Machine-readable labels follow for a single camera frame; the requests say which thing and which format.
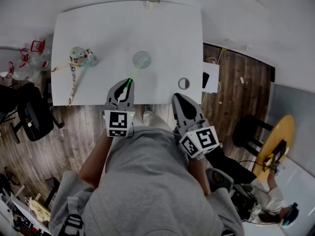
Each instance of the green laser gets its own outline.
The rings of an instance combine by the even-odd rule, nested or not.
[[[138,75],[138,73],[140,72],[140,68],[143,66],[144,62],[146,62],[148,59],[147,58],[144,58],[141,62],[141,64],[138,66],[137,70],[135,70],[131,76],[131,79],[128,80],[128,83],[127,83],[127,86],[126,88],[129,87],[129,84],[131,82],[131,80],[134,80],[134,78]]]

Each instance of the round tabletop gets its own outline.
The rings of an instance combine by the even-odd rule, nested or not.
[[[291,115],[284,116],[277,125],[274,126],[274,128],[271,130],[269,137],[267,138],[264,145],[261,147],[260,152],[258,153],[258,156],[256,158],[256,163],[263,164],[263,161],[267,157],[271,157],[272,151],[277,147],[277,145],[282,141],[286,141],[286,148],[285,148],[285,154],[281,157],[280,162],[282,162],[285,158],[285,155],[288,153],[294,137],[294,119]],[[265,171],[263,171],[263,167],[254,164],[254,168],[252,171],[257,178],[264,182],[267,180],[267,177],[269,175],[269,169],[266,168]]]

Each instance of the white shirt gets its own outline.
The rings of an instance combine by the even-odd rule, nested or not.
[[[264,212],[271,214],[279,213],[284,206],[282,192],[278,187],[269,192],[266,191],[258,179],[251,182],[250,186],[252,187],[251,194],[257,199],[258,205],[252,208],[249,221],[257,224],[266,224],[259,219],[258,215]]]

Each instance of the small toy figure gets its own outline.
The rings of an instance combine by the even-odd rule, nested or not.
[[[97,59],[90,49],[84,50],[76,46],[71,49],[70,64],[75,67],[89,68],[97,64]]]

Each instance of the wooden floor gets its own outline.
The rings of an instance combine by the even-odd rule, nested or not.
[[[216,47],[204,46],[204,60],[209,57],[218,59],[220,51]],[[215,126],[225,153],[238,161],[250,159],[247,151],[233,145],[231,135],[237,121],[245,114],[265,119],[271,67],[230,51],[222,53],[219,64],[221,89],[218,93],[205,96],[202,110]],[[49,76],[50,72],[43,73],[36,86],[43,90]],[[244,78],[244,84],[241,84],[240,77]],[[21,143],[16,144],[10,135],[9,123],[0,126],[0,171],[4,173],[7,166],[18,181],[26,185],[24,194],[35,197],[41,193],[42,202],[50,192],[45,179],[56,177],[61,180],[65,170],[79,171],[105,128],[101,106],[53,107],[52,111],[58,121],[64,122],[64,128],[55,127],[37,142],[30,142],[21,128],[18,131]],[[156,114],[170,126],[175,126],[169,105],[156,106]]]

